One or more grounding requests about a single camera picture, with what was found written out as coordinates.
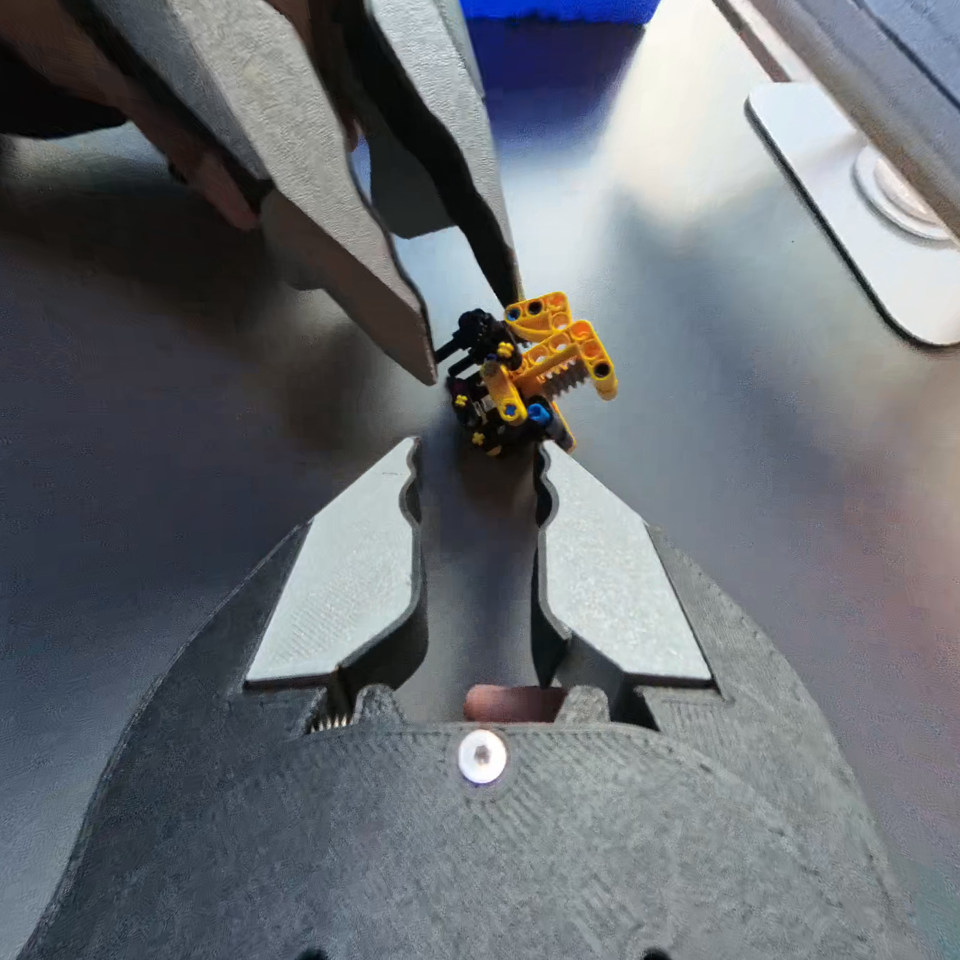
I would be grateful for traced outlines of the yellow and black lego model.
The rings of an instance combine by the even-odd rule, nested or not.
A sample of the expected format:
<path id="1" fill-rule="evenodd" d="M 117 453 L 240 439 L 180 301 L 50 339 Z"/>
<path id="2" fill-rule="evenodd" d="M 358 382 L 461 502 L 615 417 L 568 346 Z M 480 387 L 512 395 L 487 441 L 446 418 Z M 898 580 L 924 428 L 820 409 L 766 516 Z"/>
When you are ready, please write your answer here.
<path id="1" fill-rule="evenodd" d="M 618 396 L 615 364 L 594 326 L 575 318 L 564 292 L 509 304 L 498 318 L 467 311 L 438 363 L 451 410 L 474 450 L 498 457 L 544 442 L 576 448 L 558 398 L 582 384 L 604 402 Z"/>

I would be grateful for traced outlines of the person's left hand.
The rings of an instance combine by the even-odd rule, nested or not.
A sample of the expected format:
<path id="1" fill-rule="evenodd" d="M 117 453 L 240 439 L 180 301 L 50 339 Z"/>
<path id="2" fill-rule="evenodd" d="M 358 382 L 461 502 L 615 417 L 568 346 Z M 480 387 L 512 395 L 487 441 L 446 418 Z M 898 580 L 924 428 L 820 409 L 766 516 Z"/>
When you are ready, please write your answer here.
<path id="1" fill-rule="evenodd" d="M 202 138 L 152 109 L 130 109 L 127 117 L 162 154 L 175 178 L 207 200 L 226 222 L 242 232 L 259 227 L 258 214 L 220 155 Z"/>

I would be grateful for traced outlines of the silver monitor stand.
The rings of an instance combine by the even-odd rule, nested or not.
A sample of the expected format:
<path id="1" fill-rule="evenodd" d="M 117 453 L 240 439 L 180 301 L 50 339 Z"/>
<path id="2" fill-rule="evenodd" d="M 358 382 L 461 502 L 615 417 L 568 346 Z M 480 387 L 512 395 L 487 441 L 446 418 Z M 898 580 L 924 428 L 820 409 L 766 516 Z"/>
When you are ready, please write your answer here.
<path id="1" fill-rule="evenodd" d="M 883 319 L 959 343 L 959 3 L 714 3 L 770 82 L 750 123 Z"/>

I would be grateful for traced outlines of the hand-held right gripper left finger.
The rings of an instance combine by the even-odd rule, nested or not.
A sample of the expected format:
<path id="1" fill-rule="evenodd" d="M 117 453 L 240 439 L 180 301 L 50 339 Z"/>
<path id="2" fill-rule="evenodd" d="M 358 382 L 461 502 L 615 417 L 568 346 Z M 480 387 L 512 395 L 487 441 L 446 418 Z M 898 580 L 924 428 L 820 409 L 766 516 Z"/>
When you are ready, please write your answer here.
<path id="1" fill-rule="evenodd" d="M 403 438 L 310 521 L 246 672 L 252 688 L 401 687 L 426 656 L 421 441 Z"/>

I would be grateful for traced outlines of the person's right hand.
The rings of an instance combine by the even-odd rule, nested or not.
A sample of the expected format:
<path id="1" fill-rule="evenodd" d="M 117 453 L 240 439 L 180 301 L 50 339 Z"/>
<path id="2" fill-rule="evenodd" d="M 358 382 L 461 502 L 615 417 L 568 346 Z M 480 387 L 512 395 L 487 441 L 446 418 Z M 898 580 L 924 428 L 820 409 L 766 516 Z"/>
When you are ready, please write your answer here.
<path id="1" fill-rule="evenodd" d="M 566 701 L 558 687 L 478 683 L 464 697 L 463 719 L 478 724 L 550 724 Z"/>

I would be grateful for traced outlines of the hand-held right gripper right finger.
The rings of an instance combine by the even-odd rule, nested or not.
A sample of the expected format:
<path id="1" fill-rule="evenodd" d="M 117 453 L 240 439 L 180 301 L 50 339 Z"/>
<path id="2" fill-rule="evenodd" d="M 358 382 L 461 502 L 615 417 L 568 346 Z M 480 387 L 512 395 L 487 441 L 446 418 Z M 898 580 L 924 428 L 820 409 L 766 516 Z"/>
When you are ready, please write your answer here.
<path id="1" fill-rule="evenodd" d="M 710 689 L 643 518 L 552 441 L 537 450 L 531 648 L 542 686 Z"/>

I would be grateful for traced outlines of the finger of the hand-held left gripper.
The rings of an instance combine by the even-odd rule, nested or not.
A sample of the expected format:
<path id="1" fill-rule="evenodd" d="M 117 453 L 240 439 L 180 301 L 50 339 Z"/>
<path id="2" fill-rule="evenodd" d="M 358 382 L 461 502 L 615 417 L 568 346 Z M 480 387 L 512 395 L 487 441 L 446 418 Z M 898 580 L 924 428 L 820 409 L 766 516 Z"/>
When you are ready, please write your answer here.
<path id="1" fill-rule="evenodd" d="M 269 2 L 106 1 L 98 13 L 272 189 L 261 225 L 286 281 L 320 290 L 423 384 L 426 306 L 363 195 L 341 123 L 293 24 Z"/>
<path id="2" fill-rule="evenodd" d="M 502 306 L 522 298 L 483 83 L 459 2 L 366 2 L 390 89 L 370 141 L 371 197 L 403 239 L 456 228 Z"/>

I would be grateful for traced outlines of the blue box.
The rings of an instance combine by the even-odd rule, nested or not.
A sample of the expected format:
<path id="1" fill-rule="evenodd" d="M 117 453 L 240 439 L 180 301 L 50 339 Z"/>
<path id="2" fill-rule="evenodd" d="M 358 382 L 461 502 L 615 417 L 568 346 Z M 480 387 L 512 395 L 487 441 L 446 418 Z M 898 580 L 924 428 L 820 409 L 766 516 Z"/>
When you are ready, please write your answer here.
<path id="1" fill-rule="evenodd" d="M 466 19 L 583 22 L 643 26 L 659 1 L 462 1 Z"/>

